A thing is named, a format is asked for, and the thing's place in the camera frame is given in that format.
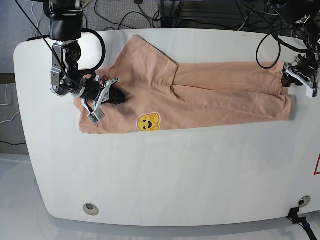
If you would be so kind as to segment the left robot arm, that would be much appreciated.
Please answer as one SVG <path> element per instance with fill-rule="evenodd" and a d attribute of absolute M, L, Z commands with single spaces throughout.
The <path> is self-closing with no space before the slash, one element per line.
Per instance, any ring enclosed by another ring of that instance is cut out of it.
<path fill-rule="evenodd" d="M 293 35 L 303 41 L 306 49 L 298 53 L 290 63 L 284 63 L 282 86 L 305 86 L 310 98 L 320 89 L 320 26 L 315 20 L 320 11 L 318 0 L 270 0 L 273 10 L 292 27 Z"/>

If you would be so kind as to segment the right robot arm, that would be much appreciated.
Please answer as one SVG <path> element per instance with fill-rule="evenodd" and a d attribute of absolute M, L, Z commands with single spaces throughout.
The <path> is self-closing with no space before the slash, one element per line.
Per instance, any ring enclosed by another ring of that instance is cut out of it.
<path fill-rule="evenodd" d="M 51 91 L 60 96 L 68 94 L 81 100 L 90 115 L 102 104 L 119 105 L 125 102 L 125 95 L 115 87 L 117 78 L 103 80 L 96 71 L 106 57 L 103 38 L 94 30 L 83 27 L 83 5 L 80 0 L 50 0 L 49 38 L 52 46 Z M 101 45 L 101 59 L 89 69 L 80 70 L 78 61 L 82 56 L 78 40 L 82 33 L 93 34 Z"/>

